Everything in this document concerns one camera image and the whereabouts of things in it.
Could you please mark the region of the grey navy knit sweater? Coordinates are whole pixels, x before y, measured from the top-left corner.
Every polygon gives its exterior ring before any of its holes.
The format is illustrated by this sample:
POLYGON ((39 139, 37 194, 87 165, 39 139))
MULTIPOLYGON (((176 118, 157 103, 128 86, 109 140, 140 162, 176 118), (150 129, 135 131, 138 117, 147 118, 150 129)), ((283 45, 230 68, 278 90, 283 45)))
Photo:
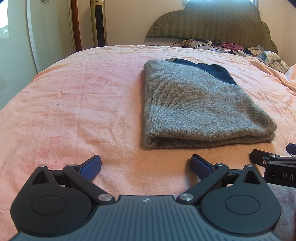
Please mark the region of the grey navy knit sweater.
POLYGON ((276 123, 224 67, 149 60, 144 72, 147 147, 209 148, 274 139, 276 123))

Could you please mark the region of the crumpled patterned clothes pile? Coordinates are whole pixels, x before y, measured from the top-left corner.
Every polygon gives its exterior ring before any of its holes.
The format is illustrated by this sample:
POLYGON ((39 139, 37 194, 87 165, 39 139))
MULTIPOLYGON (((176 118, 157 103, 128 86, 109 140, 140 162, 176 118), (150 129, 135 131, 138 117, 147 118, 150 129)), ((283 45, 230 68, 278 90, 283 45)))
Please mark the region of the crumpled patterned clothes pile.
POLYGON ((278 54, 273 51, 264 50, 260 45, 256 47, 250 47, 248 50, 253 56, 259 58, 266 65, 277 70, 278 72, 285 74, 290 68, 290 66, 288 66, 278 54))

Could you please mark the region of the pink bed sheet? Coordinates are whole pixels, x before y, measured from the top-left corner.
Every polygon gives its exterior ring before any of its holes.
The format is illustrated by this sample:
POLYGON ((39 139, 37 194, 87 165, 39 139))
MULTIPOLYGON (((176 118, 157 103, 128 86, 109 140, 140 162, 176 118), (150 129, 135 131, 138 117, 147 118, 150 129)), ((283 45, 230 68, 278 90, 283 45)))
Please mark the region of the pink bed sheet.
POLYGON ((196 183, 187 160, 241 169, 253 149, 286 155, 295 142, 295 67, 287 75, 247 59, 167 46, 110 46, 75 53, 37 74, 1 110, 1 240, 16 228, 10 207, 34 169, 102 158, 95 184, 108 193, 178 195, 196 183), (180 58, 223 66, 276 122, 274 141, 211 149, 148 149, 142 138, 144 64, 180 58))

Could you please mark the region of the magenta cloth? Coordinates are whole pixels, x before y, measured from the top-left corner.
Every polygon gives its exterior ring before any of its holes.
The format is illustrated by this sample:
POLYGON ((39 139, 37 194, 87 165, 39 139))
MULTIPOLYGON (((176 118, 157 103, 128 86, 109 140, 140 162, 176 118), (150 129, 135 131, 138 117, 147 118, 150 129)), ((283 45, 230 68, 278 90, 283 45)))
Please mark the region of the magenta cloth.
POLYGON ((243 51, 244 47, 236 43, 222 42, 220 47, 227 48, 233 51, 243 51))

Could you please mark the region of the olive upholstered headboard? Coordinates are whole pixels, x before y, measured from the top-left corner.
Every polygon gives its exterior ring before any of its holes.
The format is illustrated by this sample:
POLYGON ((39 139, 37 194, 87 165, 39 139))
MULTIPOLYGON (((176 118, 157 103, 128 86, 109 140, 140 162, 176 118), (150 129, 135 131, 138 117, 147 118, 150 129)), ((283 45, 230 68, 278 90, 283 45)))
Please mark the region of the olive upholstered headboard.
POLYGON ((182 11, 160 16, 146 37, 220 40, 278 52, 267 24, 251 1, 189 1, 182 11))

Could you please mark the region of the white sliding wardrobe door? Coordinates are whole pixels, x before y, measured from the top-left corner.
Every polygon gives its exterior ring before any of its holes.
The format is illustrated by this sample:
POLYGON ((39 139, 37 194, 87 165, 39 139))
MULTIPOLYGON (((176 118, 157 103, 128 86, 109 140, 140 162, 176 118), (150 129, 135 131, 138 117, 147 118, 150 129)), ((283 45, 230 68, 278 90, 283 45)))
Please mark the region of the white sliding wardrobe door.
POLYGON ((1 1, 1 107, 76 52, 71 1, 1 1))

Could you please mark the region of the gold tower fan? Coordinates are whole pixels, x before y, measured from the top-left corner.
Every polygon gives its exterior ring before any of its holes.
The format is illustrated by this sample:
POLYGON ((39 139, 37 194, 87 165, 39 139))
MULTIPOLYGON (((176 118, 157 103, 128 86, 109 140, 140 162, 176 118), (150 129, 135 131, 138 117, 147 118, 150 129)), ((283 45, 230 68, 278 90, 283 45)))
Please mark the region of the gold tower fan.
POLYGON ((107 46, 105 1, 91 0, 90 10, 94 46, 107 46))

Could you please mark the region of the brown wooden door frame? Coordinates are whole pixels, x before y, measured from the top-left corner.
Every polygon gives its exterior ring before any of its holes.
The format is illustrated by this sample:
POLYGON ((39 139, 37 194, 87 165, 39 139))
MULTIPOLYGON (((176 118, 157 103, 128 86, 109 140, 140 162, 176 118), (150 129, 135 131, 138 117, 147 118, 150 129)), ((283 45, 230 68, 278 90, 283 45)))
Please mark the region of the brown wooden door frame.
POLYGON ((72 15, 72 25, 73 25, 75 48, 76 48, 76 51, 82 51, 80 29, 79 29, 78 1, 77 0, 71 0, 71 15, 72 15))

